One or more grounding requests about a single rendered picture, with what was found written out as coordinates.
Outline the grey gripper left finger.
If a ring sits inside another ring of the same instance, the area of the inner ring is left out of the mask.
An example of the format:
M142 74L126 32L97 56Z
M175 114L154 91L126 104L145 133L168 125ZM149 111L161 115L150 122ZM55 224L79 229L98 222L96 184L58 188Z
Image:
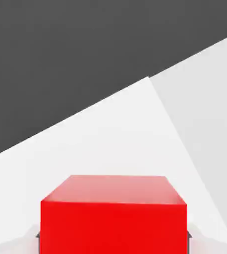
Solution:
M39 254L40 226L34 224L20 238L0 244L0 254Z

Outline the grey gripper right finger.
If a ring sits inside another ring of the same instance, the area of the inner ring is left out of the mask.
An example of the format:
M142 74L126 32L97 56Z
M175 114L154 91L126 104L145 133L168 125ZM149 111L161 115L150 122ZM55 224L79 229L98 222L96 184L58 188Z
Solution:
M205 237L195 224L188 223L187 230L192 236L188 254L227 254L226 243Z

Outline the small red cube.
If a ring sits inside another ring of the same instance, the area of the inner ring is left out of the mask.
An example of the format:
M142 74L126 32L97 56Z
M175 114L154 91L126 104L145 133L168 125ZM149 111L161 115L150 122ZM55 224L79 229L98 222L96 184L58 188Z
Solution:
M187 254L187 205L164 176L72 175L41 201L40 254Z

